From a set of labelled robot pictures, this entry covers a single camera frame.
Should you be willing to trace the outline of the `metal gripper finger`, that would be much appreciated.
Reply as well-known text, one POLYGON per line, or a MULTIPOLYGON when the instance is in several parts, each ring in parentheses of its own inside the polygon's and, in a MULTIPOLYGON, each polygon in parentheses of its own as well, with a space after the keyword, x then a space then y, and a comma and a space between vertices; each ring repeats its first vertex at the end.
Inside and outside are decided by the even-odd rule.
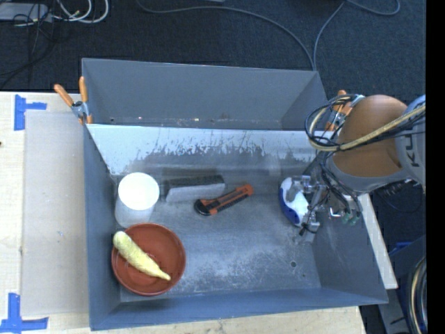
POLYGON ((298 193, 304 195, 312 192, 311 177, 308 175, 291 177, 290 200, 295 200, 298 193))
POLYGON ((308 212, 303 216, 300 223, 299 235, 316 234, 320 225, 320 222, 316 218, 316 212, 308 212))

